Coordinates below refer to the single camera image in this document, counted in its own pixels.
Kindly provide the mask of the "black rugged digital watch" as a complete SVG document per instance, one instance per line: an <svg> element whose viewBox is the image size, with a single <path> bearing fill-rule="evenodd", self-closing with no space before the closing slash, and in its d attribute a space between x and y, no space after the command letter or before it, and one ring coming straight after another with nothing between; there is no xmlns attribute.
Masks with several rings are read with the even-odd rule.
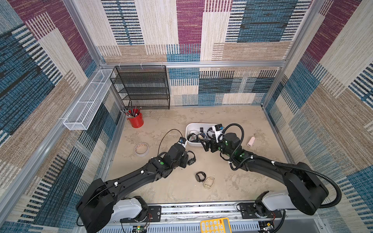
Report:
<svg viewBox="0 0 373 233"><path fill-rule="evenodd" d="M207 135L207 138L208 138L208 139L211 139L211 140L213 140L213 139L216 138L216 136L215 136L215 131L213 130L212 127L210 127L210 128L207 130L206 135Z"/></svg>

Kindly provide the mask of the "black slim band watch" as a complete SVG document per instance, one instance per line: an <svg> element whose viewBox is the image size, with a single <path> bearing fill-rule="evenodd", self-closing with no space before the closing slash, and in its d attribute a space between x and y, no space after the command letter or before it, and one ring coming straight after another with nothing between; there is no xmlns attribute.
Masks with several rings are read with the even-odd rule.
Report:
<svg viewBox="0 0 373 233"><path fill-rule="evenodd" d="M202 183L206 180L207 175L203 171L199 171L195 174L196 181Z"/></svg>

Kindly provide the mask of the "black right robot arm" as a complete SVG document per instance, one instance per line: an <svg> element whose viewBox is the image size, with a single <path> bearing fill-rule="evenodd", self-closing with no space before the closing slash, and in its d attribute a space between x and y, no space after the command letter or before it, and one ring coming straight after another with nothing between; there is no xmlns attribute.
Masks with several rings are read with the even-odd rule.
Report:
<svg viewBox="0 0 373 233"><path fill-rule="evenodd" d="M265 191L255 200L253 207L259 217L266 217L271 211L280 209L297 209L313 215L319 208L330 206L324 203L329 195L320 180L324 175L312 171L305 163L284 164L258 156L244 150L235 133L225 134L218 140L200 139L200 143L205 151L219 151L227 155L231 170L256 172L285 185L284 192Z"/></svg>

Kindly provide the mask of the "large black sport watch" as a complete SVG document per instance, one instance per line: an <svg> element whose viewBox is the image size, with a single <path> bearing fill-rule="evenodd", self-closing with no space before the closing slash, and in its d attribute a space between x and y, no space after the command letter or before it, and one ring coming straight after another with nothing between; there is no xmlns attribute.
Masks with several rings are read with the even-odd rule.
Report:
<svg viewBox="0 0 373 233"><path fill-rule="evenodd" d="M199 139L198 139L198 136L195 134L195 133L190 133L188 136L187 136L187 140L191 143L198 143L199 142Z"/></svg>

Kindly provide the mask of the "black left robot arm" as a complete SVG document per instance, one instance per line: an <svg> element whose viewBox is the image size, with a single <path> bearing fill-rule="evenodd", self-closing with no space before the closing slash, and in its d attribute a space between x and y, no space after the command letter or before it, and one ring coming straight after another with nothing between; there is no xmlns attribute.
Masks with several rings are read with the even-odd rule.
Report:
<svg viewBox="0 0 373 233"><path fill-rule="evenodd" d="M96 233L110 222L114 206L140 187L167 178L177 167L187 166L186 146L177 142L168 152L151 158L143 167L120 178L94 180L76 205L78 217L88 233Z"/></svg>

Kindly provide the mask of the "translucent blue watch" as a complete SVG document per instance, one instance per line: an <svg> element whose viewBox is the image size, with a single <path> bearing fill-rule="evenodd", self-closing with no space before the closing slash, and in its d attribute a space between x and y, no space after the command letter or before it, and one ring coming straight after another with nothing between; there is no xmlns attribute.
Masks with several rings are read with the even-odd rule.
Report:
<svg viewBox="0 0 373 233"><path fill-rule="evenodd" d="M200 141L201 140L207 140L207 136L202 132L198 133L197 137Z"/></svg>

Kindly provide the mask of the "black chunky watch front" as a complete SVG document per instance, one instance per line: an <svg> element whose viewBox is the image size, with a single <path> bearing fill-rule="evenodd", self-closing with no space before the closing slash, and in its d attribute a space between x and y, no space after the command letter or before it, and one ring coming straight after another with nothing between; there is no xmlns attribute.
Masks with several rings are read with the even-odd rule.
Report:
<svg viewBox="0 0 373 233"><path fill-rule="evenodd" d="M191 166L191 165L193 165L196 162L196 156L195 156L195 153L193 151L191 151L191 150L187 151L187 155L189 155L189 154L193 155L193 157L190 158L190 159L188 159L188 161L187 161L187 164L189 166Z"/></svg>

